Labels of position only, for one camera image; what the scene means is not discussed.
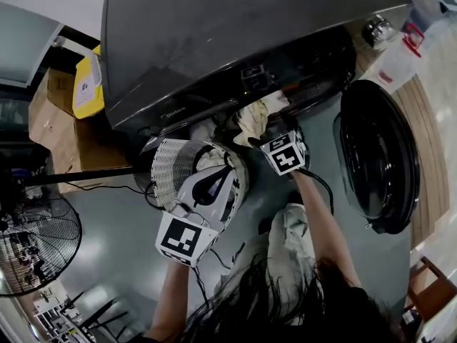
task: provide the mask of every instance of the long dark hair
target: long dark hair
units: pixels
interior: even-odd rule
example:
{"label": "long dark hair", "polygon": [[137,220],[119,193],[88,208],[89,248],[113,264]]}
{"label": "long dark hair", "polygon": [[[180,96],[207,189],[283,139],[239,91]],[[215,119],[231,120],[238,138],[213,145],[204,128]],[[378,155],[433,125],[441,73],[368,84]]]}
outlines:
{"label": "long dark hair", "polygon": [[319,262],[297,294],[285,310],[265,261],[253,263],[235,290],[216,294],[189,317],[179,341],[401,342],[388,315],[330,261]]}

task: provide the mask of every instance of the fan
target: fan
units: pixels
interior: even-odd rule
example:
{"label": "fan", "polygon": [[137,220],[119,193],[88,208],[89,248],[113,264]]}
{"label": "fan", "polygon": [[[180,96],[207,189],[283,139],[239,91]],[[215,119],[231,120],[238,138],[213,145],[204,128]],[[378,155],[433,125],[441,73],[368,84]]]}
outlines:
{"label": "fan", "polygon": [[0,297],[44,287],[69,265],[81,243],[81,222],[60,193],[45,187],[0,218]]}

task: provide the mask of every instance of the wooden chair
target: wooden chair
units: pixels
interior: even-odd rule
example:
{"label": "wooden chair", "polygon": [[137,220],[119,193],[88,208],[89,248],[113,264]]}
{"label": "wooden chair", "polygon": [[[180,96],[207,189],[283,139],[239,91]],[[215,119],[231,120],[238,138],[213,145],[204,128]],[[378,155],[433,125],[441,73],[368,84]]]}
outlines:
{"label": "wooden chair", "polygon": [[[446,275],[430,260],[422,257],[421,262],[423,265],[413,270],[410,274],[408,297],[411,300],[412,305],[417,308],[423,322],[427,322],[438,314],[452,298],[457,295],[457,287],[454,283],[449,281]],[[420,276],[423,275],[426,270],[431,271],[436,276],[436,280],[425,289],[417,292],[417,279],[420,279]]]}

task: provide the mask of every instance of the black appliance top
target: black appliance top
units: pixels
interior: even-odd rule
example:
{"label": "black appliance top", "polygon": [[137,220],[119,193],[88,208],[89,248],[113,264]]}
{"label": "black appliance top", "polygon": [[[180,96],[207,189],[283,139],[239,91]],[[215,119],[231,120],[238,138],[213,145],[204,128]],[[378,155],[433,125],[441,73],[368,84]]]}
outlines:
{"label": "black appliance top", "polygon": [[341,97],[334,136],[349,203],[375,231],[401,232],[416,207],[416,142],[395,101],[377,84],[351,83]]}
{"label": "black appliance top", "polygon": [[[107,116],[116,128],[240,59],[409,2],[105,0],[101,50]],[[145,82],[154,83],[147,95],[124,100],[125,94],[141,91]]]}

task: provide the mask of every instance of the black pole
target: black pole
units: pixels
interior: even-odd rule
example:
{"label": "black pole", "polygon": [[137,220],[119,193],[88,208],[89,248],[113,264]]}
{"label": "black pole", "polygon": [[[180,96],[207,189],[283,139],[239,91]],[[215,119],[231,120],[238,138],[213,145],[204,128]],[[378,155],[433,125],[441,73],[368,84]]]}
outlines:
{"label": "black pole", "polygon": [[151,171],[150,166],[147,169],[142,169],[142,168],[131,166],[129,168],[82,171],[80,173],[37,175],[35,177],[23,178],[21,183],[25,187],[33,187],[33,186],[43,186],[46,184],[77,182],[79,180],[117,177],[119,175],[145,173],[145,172],[150,172],[150,171]]}

